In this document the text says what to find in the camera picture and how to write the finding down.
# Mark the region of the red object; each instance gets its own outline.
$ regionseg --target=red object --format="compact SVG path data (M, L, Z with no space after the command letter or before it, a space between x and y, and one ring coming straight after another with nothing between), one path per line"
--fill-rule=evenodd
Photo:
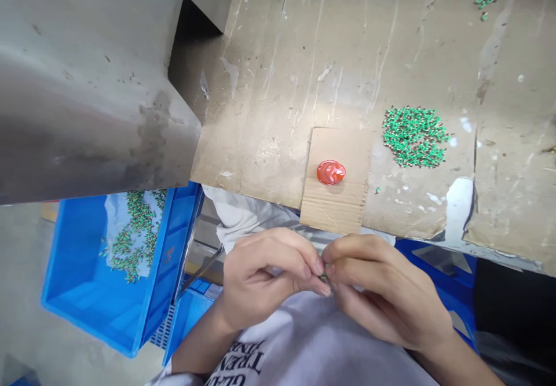
M317 178L323 185L336 185L346 176L346 168L335 160L325 160L317 168Z

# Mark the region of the forearm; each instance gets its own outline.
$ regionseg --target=forearm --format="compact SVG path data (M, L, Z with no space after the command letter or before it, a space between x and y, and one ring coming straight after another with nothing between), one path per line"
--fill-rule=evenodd
M504 386L455 330L446 344L413 356L441 386Z
M217 299L174 353L172 373L211 374L238 335L224 321Z

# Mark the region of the white fabric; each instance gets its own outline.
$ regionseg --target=white fabric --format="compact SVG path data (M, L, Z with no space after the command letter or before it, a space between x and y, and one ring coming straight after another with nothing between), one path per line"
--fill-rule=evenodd
M320 251L340 234L299 224L288 208L203 186L222 224L217 228L226 252L238 238L274 227L303 235ZM389 234L377 234L394 245ZM191 374L171 375L169 364L148 386L198 386ZM437 383L395 345L372 337L342 313L333 298L302 292L286 300L265 322L245 330L216 367L208 386L218 385L414 385Z
M203 384L170 372L167 367L149 386ZM372 337L332 298L312 292L292 296L265 322L245 330L205 384L437 385L403 348Z
M224 250L229 253L237 239L263 230L286 227L309 240L320 252L340 234L316 230L299 224L299 217L289 208L272 204L267 201L234 194L224 189L203 185L204 194L214 202L218 217L222 224L216 228ZM361 234L377 234L385 241L394 245L396 238L381 231L361 228Z

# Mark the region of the gray floor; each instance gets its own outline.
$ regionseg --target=gray floor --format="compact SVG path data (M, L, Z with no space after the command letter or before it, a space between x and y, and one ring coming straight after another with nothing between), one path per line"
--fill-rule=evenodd
M27 373L42 386L143 385L163 351L146 344L129 360L40 303L53 224L40 204L0 207L0 385Z

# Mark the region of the hand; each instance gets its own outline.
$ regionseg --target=hand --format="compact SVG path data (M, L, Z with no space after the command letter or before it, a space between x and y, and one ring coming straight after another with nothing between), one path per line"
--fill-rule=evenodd
M450 314L432 280L380 237L339 238L323 259L338 306L375 337L420 352L453 339Z
M283 272L273 276L268 270ZM288 297L301 291L331 294L318 276L323 261L314 246L286 228L265 230L237 241L224 261L224 290L215 302L231 330L266 320Z

